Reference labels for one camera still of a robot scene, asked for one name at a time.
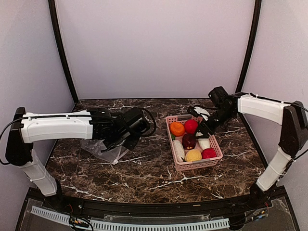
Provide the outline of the red toy apple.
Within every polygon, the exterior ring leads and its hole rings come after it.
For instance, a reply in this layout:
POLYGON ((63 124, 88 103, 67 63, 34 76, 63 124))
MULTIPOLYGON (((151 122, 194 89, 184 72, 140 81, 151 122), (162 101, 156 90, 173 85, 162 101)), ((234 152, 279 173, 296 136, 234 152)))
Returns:
POLYGON ((190 119, 184 123, 185 132, 189 134, 194 134, 198 128, 199 124, 197 121, 190 119))

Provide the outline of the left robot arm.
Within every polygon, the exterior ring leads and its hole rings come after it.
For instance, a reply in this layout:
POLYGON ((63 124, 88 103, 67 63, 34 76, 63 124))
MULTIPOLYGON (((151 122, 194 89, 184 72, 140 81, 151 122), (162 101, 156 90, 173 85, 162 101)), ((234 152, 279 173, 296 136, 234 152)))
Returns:
POLYGON ((133 107, 124 113, 107 110, 83 110, 74 113, 35 114, 20 107, 9 130, 5 162, 19 167, 34 183, 52 207, 63 210, 68 199, 61 184, 50 175, 34 151, 34 143, 44 140, 80 139, 81 147, 93 156, 112 164, 134 149, 139 139, 151 136, 156 123, 144 116, 146 109, 133 107))

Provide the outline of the orange toy fruit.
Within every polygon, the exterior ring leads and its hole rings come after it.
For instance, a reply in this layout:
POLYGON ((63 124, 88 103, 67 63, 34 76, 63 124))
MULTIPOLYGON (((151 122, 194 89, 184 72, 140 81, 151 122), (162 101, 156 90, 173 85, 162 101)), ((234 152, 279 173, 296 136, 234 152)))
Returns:
POLYGON ((170 132, 176 137, 180 137, 185 133, 185 127, 180 122, 173 122, 170 124, 170 132))

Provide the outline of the pink perforated plastic basket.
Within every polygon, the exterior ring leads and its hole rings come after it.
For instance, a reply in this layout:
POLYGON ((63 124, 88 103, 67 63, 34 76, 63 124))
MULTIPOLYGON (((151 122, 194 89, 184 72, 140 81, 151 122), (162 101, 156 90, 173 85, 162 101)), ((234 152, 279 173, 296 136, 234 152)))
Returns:
POLYGON ((212 167, 223 158, 214 135, 197 139, 193 134, 201 121, 201 117, 195 118, 192 115, 166 117, 167 134, 178 172, 212 167))

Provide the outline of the clear zip top bag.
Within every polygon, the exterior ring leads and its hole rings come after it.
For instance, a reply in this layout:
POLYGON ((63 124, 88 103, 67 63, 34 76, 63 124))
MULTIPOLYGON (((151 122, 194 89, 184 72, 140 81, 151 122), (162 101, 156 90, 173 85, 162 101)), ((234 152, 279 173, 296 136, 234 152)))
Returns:
POLYGON ((107 150, 103 140, 81 140, 80 146, 84 151, 112 165, 117 164, 129 152, 129 149, 122 145, 107 150))

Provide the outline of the white toy radish with leaves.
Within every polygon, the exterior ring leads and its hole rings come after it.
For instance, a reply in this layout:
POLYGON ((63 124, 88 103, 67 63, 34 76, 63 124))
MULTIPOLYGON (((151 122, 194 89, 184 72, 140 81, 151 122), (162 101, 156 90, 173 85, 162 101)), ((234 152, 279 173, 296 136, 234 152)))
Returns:
POLYGON ((174 140, 173 146, 174 146, 176 160, 179 163, 182 163, 185 160, 185 151, 183 149, 182 143, 179 140, 174 140))

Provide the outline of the yellow toy fruit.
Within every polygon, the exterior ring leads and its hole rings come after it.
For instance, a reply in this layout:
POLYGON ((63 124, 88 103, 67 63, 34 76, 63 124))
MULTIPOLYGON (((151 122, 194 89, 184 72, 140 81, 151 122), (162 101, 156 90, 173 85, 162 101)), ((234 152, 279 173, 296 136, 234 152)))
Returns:
POLYGON ((185 155, 186 162, 199 161, 202 160, 202 153, 198 149, 192 149, 185 155))

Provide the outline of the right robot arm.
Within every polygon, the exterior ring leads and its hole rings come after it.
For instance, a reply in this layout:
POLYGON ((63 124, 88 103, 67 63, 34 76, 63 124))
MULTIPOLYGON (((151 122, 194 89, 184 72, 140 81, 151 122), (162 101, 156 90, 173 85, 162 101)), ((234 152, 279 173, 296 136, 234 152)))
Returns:
POLYGON ((267 166, 245 199, 245 204, 255 209, 269 198, 291 165, 307 153, 302 149, 308 142, 308 111, 300 101, 291 103, 245 92, 228 94, 223 87, 212 89, 208 96, 213 112, 200 105, 188 109, 194 117, 202 118, 197 138, 209 138, 218 127, 241 116, 261 150, 273 152, 265 155, 267 166))

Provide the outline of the dark red toy fruit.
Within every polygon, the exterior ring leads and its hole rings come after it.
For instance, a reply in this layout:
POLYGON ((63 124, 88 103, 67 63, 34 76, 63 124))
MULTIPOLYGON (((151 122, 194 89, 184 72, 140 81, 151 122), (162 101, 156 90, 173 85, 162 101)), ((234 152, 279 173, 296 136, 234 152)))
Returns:
POLYGON ((193 134, 186 133, 182 137, 182 146, 185 150, 194 149, 196 146, 197 140, 193 134))

